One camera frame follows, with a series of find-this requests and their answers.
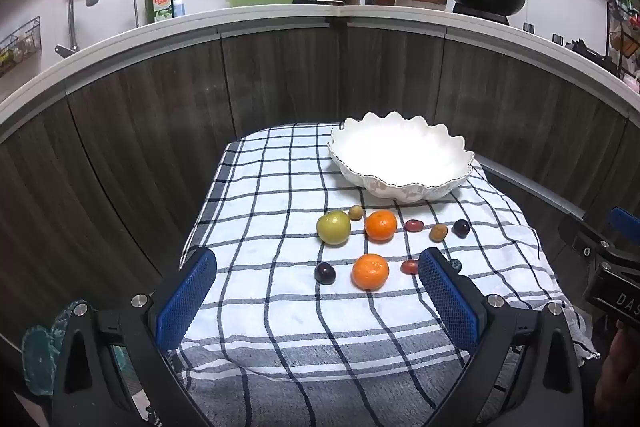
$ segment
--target scalloped bowl rim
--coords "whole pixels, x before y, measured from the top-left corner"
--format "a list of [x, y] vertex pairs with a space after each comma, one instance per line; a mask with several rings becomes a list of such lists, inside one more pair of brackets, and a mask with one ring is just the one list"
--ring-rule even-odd
[[[387, 118], [387, 117], [388, 117], [389, 115], [391, 115], [392, 113], [396, 113], [396, 114], [398, 114], [398, 115], [399, 115], [399, 116], [400, 116], [404, 121], [410, 121], [410, 120], [413, 120], [413, 118], [411, 118], [411, 119], [406, 119], [406, 118], [402, 117], [402, 115], [400, 115], [400, 114], [399, 114], [399, 113], [397, 113], [396, 111], [392, 111], [392, 112], [390, 112], [388, 115], [386, 115], [386, 116], [382, 116], [382, 117], [380, 117], [380, 116], [376, 115], [375, 113], [371, 113], [371, 112], [368, 112], [367, 114], [373, 114], [373, 115], [375, 115], [375, 117], [380, 118], [380, 120], [385, 120], [385, 118]], [[354, 120], [354, 121], [355, 121], [355, 122], [357, 122], [357, 123], [362, 123], [362, 120]], [[426, 121], [424, 118], [422, 118], [422, 121], [425, 123], [425, 125], [426, 125], [427, 127], [432, 127], [432, 128], [433, 128], [433, 127], [436, 127], [435, 125], [429, 125], [429, 124], [427, 123], [427, 121]], [[449, 138], [455, 138], [455, 136], [451, 136], [451, 135], [449, 134], [449, 129], [447, 128], [447, 126], [446, 126], [446, 125], [444, 125], [443, 123], [439, 123], [439, 124], [437, 124], [437, 125], [443, 125], [443, 126], [447, 129], [447, 136], [449, 136]], [[404, 185], [394, 185], [394, 184], [391, 184], [391, 183], [385, 182], [383, 179], [378, 178], [375, 174], [360, 174], [359, 172], [355, 172], [355, 171], [353, 171], [353, 170], [352, 170], [352, 169], [347, 165], [347, 163], [345, 163], [345, 162], [340, 158], [340, 156], [338, 156], [338, 155], [334, 152], [334, 148], [332, 147], [332, 145], [333, 145], [333, 144], [334, 144], [334, 142], [335, 142], [334, 132], [335, 132], [336, 130], [338, 130], [338, 131], [342, 131], [342, 130], [343, 130], [343, 129], [340, 129], [340, 124], [338, 124], [338, 127], [333, 127], [333, 128], [331, 129], [331, 142], [327, 142], [327, 147], [328, 147], [328, 149], [329, 149], [329, 152], [330, 152], [331, 156], [332, 156], [334, 159], [336, 159], [336, 160], [338, 160], [338, 161], [340, 162], [339, 167], [341, 167], [341, 168], [345, 168], [346, 170], [348, 170], [348, 171], [349, 171], [352, 175], [354, 175], [354, 176], [357, 176], [357, 177], [360, 177], [360, 178], [372, 178], [372, 179], [374, 179], [374, 180], [376, 180], [376, 181], [378, 181], [378, 182], [382, 183], [383, 185], [386, 185], [387, 187], [390, 187], [390, 188], [399, 188], [399, 189], [403, 189], [403, 188], [409, 188], [409, 187], [421, 187], [421, 188], [423, 188], [424, 190], [436, 190], [436, 189], [438, 189], [438, 188], [446, 187], [446, 185], [452, 184], [452, 183], [454, 183], [454, 182], [461, 182], [461, 183], [462, 183], [462, 182], [464, 182], [464, 180], [466, 180], [466, 179], [469, 177], [469, 175], [471, 174], [471, 172], [472, 172], [472, 171], [473, 171], [473, 169], [474, 169], [474, 168], [473, 168], [472, 163], [473, 163], [474, 159], [476, 158], [476, 153], [474, 153], [473, 151], [467, 151], [467, 150], [466, 150], [466, 143], [465, 143], [465, 146], [463, 146], [462, 150], [463, 150], [463, 152], [470, 152], [470, 153], [471, 153], [471, 158], [470, 158], [470, 160], [469, 160], [469, 162], [468, 162], [468, 164], [467, 164], [466, 174], [464, 174], [463, 176], [460, 176], [460, 177], [458, 177], [458, 178], [452, 178], [452, 179], [450, 179], [450, 180], [448, 180], [448, 181], [444, 182], [443, 184], [440, 184], [440, 185], [434, 185], [434, 186], [427, 186], [427, 185], [424, 185], [424, 184], [419, 183], [419, 182], [415, 182], [415, 183], [407, 183], [407, 184], [404, 184]]]

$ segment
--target spice rack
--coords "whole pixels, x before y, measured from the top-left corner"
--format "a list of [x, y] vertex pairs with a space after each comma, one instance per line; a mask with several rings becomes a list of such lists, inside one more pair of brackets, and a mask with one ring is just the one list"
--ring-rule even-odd
[[33, 57], [41, 48], [40, 17], [36, 17], [0, 42], [0, 77]]
[[637, 56], [640, 49], [640, 27], [630, 24], [630, 20], [640, 15], [638, 10], [621, 0], [607, 1], [607, 55], [613, 48], [618, 52], [618, 77], [630, 73], [622, 64], [622, 57], [628, 60]]

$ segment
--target checkered tablecloth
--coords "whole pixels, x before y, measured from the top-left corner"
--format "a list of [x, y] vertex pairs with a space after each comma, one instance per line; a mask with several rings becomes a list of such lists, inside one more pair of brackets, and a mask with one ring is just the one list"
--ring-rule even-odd
[[[218, 275], [177, 356], [183, 384], [214, 425], [422, 425], [468, 354], [451, 344], [420, 280], [399, 266], [434, 246], [435, 223], [461, 218], [472, 231], [464, 239], [449, 233], [440, 249], [462, 261], [462, 274], [512, 306], [562, 303], [578, 359], [594, 356], [535, 230], [478, 163], [441, 200], [380, 200], [347, 182], [329, 158], [333, 126], [270, 128], [229, 144], [188, 239], [181, 262], [204, 245], [216, 254]], [[394, 237], [372, 243], [360, 220], [344, 245], [324, 245], [318, 217], [353, 204], [395, 213]], [[405, 232], [408, 219], [425, 230]], [[376, 292], [350, 279], [367, 252], [390, 265]], [[314, 279], [320, 261], [335, 267], [333, 285]], [[498, 386], [490, 401], [501, 397]]]

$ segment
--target fruit bowl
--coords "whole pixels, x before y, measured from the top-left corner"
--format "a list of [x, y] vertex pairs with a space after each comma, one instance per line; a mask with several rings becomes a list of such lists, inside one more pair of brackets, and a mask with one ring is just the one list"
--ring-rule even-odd
[[347, 118], [342, 129], [332, 129], [328, 147], [347, 181], [402, 203], [442, 198], [465, 182], [474, 159], [465, 139], [449, 136], [445, 125], [396, 112]]

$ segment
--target blue pad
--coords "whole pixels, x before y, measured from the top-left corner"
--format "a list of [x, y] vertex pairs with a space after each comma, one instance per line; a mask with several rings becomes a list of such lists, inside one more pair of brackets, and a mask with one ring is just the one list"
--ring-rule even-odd
[[627, 239], [640, 245], [640, 219], [616, 206], [609, 213], [609, 223]]
[[216, 278], [217, 270], [216, 256], [207, 248], [158, 313], [156, 344], [161, 352], [178, 349]]
[[[450, 277], [430, 250], [440, 254], [437, 248], [424, 250], [418, 260], [418, 276], [436, 306], [453, 344], [472, 355], [480, 343], [481, 331], [478, 316], [451, 280], [452, 277], [460, 279], [463, 277], [458, 276], [452, 268], [450, 268]], [[440, 257], [444, 259], [444, 263], [447, 263], [442, 254]]]

